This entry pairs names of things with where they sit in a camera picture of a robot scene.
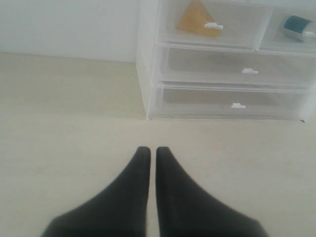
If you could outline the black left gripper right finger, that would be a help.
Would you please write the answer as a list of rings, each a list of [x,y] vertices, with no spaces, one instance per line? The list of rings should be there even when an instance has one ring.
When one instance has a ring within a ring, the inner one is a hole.
[[[156,152],[156,200],[162,237],[266,237],[262,225],[200,187],[168,147]]]

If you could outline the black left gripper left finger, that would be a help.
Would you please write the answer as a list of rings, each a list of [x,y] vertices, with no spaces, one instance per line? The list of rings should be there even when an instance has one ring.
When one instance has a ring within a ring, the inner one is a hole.
[[[138,147],[119,176],[81,206],[54,218],[43,237],[146,236],[151,151]]]

